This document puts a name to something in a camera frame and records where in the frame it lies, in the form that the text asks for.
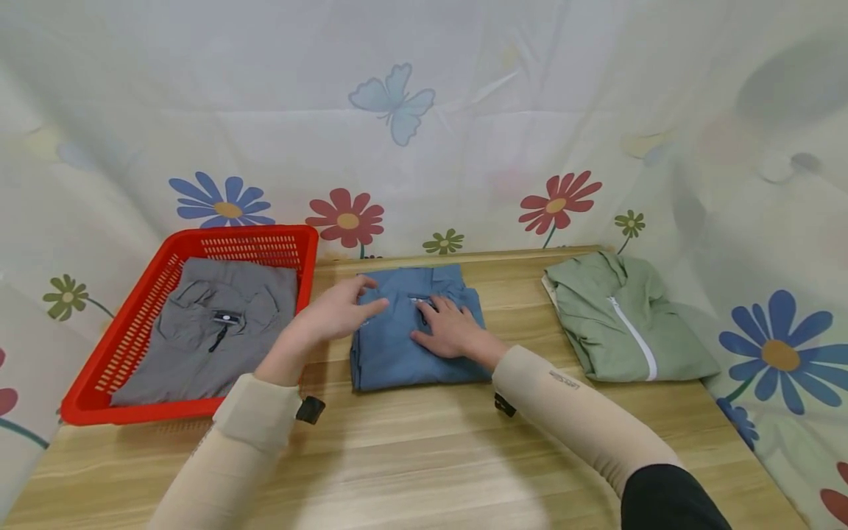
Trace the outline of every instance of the green jacket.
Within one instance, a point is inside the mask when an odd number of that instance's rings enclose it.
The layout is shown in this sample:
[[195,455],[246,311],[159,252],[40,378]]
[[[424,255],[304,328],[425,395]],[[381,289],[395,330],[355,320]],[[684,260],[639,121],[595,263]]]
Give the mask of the green jacket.
[[548,267],[545,273],[586,377],[682,381],[719,372],[665,298],[666,289],[647,261],[596,252]]

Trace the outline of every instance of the basket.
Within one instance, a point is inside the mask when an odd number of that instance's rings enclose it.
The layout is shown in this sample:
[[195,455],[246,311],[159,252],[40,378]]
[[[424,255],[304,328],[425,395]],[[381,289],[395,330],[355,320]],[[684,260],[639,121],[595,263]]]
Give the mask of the basket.
[[241,226],[177,232],[161,248],[121,306],[68,394],[62,419],[71,425],[126,425],[145,421],[212,416],[223,398],[195,399],[128,407],[109,406],[148,351],[150,330],[189,258],[252,261],[298,272],[295,312],[310,301],[318,232],[311,226]]

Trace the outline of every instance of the person's left hand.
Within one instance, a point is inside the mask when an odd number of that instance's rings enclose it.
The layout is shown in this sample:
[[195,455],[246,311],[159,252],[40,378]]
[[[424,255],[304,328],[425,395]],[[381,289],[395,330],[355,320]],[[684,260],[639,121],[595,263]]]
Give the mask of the person's left hand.
[[342,280],[301,311],[293,324],[308,327],[319,340],[347,337],[365,320],[382,313],[388,307],[387,298],[357,305],[357,300],[365,294],[366,289],[375,288],[377,281],[368,276]]

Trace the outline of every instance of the zipper pull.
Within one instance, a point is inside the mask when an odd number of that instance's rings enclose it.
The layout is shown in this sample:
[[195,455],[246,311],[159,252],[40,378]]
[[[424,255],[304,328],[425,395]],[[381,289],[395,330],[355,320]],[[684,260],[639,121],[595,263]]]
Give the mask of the zipper pull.
[[224,340],[224,335],[226,335],[226,329],[228,327],[229,326],[225,324],[224,327],[220,329],[220,331],[218,332],[218,337],[215,338],[215,344],[212,344],[212,347],[209,348],[210,353],[214,352],[215,348],[218,348],[218,344],[220,344],[220,341]]

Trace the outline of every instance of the folded blue shirt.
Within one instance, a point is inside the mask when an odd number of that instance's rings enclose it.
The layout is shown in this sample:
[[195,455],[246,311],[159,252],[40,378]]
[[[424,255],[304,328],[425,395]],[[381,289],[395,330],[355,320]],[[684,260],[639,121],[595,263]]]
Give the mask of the folded blue shirt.
[[489,381],[488,371],[465,357],[442,359],[410,338],[413,330],[431,333],[416,307],[430,302],[431,294],[471,310],[480,327],[483,311],[477,291],[466,287],[459,265],[416,267],[366,273],[379,283],[367,291],[360,304],[388,298],[388,308],[360,326],[350,346],[350,375],[354,390],[367,392],[433,382]]

